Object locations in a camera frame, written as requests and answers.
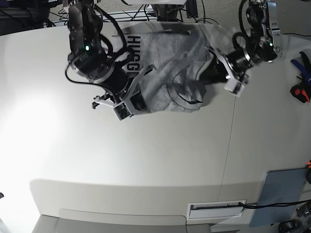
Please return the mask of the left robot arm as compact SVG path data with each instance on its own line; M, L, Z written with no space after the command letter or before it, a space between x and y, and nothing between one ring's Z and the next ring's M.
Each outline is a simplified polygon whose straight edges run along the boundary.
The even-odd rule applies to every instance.
M213 58L207 68L207 83L234 80L241 86L248 82L247 70L262 62L272 62L281 55L275 2L242 0L238 18L240 31L232 36L234 50L224 54L219 49L208 49Z

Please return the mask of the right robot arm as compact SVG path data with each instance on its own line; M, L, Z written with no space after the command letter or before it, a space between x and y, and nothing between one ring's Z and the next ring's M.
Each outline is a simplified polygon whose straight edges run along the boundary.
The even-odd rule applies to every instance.
M92 0L68 1L68 30L70 54L68 67L86 78L85 85L98 86L104 94L95 97L92 108L101 100L119 104L129 92L135 74L127 73L124 66L136 61L135 50L128 45L116 20ZM107 18L117 31L121 47L115 49L104 36L103 18Z

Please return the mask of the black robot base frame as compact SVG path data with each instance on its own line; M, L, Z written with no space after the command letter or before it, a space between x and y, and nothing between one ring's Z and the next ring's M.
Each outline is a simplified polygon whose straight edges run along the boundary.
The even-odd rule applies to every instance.
M204 1L188 0L184 4L130 4L127 0L97 0L100 8L116 21L164 21L218 25L207 16Z

